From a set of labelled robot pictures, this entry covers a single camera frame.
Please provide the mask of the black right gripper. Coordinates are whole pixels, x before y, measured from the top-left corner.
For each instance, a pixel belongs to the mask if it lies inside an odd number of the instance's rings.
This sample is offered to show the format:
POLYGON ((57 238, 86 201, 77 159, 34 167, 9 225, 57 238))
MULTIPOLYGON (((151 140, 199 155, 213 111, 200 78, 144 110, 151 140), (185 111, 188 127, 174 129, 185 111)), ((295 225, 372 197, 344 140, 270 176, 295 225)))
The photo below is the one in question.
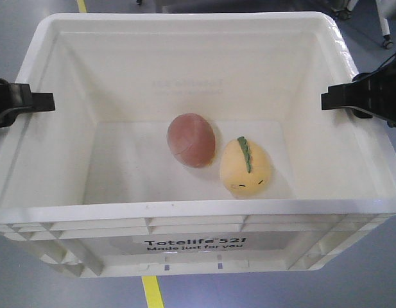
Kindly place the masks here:
POLYGON ((396 52, 379 67, 380 77, 361 73, 350 83, 328 87, 321 95, 322 110, 345 109, 357 118, 381 116, 396 128, 396 52))

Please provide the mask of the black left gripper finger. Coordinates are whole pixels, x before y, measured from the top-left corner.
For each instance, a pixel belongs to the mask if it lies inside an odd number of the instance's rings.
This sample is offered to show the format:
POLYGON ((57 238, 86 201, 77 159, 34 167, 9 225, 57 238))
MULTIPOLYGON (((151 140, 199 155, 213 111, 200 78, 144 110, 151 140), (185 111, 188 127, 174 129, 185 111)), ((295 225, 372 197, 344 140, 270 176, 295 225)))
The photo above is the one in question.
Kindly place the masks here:
POLYGON ((19 114, 54 110, 52 93, 32 92, 27 83, 8 83, 0 78, 0 128, 13 125, 19 114))

